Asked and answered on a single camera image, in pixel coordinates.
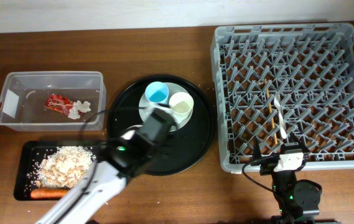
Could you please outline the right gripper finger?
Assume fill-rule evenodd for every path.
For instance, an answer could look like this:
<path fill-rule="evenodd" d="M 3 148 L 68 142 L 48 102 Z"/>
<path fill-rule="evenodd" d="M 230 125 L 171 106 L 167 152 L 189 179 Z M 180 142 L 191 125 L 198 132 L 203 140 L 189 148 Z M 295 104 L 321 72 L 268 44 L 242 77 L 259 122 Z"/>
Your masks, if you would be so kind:
<path fill-rule="evenodd" d="M 258 138 L 254 137 L 254 146 L 253 146 L 253 155 L 252 160 L 258 160 L 262 158 L 261 150 L 259 148 L 259 141 Z"/>
<path fill-rule="evenodd" d="M 309 153 L 309 149 L 307 146 L 299 140 L 294 133 L 290 133 L 289 137 L 291 138 L 292 142 L 294 142 L 298 149 L 301 149 L 303 153 Z"/>

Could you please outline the blue cup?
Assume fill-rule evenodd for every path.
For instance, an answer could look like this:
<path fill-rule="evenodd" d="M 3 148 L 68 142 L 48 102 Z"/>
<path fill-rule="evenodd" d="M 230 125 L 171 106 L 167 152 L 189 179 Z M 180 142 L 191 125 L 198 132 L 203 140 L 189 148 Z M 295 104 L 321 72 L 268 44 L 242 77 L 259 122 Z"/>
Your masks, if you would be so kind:
<path fill-rule="evenodd" d="M 169 98 L 169 88 L 165 83 L 152 82 L 148 84 L 144 94 L 151 103 L 166 104 Z"/>

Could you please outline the white cup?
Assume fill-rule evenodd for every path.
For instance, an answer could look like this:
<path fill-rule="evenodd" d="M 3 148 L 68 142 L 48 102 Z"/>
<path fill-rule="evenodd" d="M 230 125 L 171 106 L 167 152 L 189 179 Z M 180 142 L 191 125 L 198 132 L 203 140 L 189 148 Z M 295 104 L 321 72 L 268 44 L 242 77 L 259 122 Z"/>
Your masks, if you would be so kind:
<path fill-rule="evenodd" d="M 169 106 L 172 110 L 173 117 L 179 123 L 187 118 L 193 110 L 194 100 L 188 93 L 177 92 L 171 96 Z"/>

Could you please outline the white tissue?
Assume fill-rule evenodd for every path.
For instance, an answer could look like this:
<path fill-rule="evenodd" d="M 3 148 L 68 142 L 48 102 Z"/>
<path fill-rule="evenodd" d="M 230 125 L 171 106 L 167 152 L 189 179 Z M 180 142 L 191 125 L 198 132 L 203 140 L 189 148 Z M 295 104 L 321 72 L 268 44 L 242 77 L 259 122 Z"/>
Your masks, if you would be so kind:
<path fill-rule="evenodd" d="M 68 118 L 70 119 L 80 119 L 83 113 L 87 113 L 91 111 L 90 103 L 88 101 L 81 101 L 74 102 L 73 106 L 69 109 Z"/>

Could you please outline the rice and peanut scraps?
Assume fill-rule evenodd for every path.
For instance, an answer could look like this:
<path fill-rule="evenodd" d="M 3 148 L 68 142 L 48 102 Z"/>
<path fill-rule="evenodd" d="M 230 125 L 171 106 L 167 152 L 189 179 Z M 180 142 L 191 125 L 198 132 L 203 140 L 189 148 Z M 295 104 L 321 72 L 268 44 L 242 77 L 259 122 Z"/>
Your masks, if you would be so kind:
<path fill-rule="evenodd" d="M 24 192 L 74 187 L 96 160 L 95 151 L 92 146 L 48 146 L 33 149 L 27 163 Z"/>

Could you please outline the red snack wrapper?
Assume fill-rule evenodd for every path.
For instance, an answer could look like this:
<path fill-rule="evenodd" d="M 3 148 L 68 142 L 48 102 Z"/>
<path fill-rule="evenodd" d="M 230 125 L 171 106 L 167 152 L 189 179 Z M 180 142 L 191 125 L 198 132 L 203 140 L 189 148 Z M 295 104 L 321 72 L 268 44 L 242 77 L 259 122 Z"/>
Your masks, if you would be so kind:
<path fill-rule="evenodd" d="M 45 107 L 50 110 L 68 115 L 74 102 L 62 95 L 50 94 L 45 102 Z"/>

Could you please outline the orange carrot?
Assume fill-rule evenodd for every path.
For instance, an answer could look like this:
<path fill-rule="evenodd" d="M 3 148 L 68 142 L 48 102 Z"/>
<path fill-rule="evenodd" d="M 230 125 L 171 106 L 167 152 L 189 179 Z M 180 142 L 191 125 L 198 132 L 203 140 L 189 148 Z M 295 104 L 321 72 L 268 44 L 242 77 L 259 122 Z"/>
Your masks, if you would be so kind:
<path fill-rule="evenodd" d="M 60 199 L 68 193 L 65 189 L 35 189 L 30 193 L 31 199 Z"/>

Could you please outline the pink bowl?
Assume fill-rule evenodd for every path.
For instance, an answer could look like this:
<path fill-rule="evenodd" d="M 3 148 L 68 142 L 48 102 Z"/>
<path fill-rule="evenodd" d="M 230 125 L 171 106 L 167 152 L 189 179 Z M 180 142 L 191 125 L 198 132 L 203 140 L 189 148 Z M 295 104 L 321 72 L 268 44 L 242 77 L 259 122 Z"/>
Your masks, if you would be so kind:
<path fill-rule="evenodd" d="M 125 129 L 124 132 L 121 135 L 122 139 L 125 140 L 130 140 L 133 136 L 134 133 L 141 127 L 140 124 L 134 125 L 134 126 L 130 126 L 129 128 Z"/>

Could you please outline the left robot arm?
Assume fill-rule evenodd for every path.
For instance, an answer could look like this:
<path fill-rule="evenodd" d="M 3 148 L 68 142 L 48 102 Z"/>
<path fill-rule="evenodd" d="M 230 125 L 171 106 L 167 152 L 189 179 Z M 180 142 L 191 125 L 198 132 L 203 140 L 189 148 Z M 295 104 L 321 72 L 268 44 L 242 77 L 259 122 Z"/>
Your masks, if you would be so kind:
<path fill-rule="evenodd" d="M 106 141 L 88 173 L 37 223 L 86 223 L 164 152 L 170 124 L 143 124 Z"/>

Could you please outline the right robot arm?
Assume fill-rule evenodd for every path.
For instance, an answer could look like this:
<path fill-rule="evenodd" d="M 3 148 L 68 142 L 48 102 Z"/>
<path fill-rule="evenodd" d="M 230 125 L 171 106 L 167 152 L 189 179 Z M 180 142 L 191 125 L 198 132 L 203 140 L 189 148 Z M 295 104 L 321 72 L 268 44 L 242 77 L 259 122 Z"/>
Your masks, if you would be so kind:
<path fill-rule="evenodd" d="M 271 217 L 271 223 L 314 223 L 320 213 L 322 187 L 311 180 L 297 179 L 296 173 L 305 167 L 310 151 L 294 134 L 290 133 L 289 139 L 279 153 L 263 157 L 255 138 L 251 165 L 259 166 L 261 175 L 272 177 L 271 192 L 280 214 Z"/>

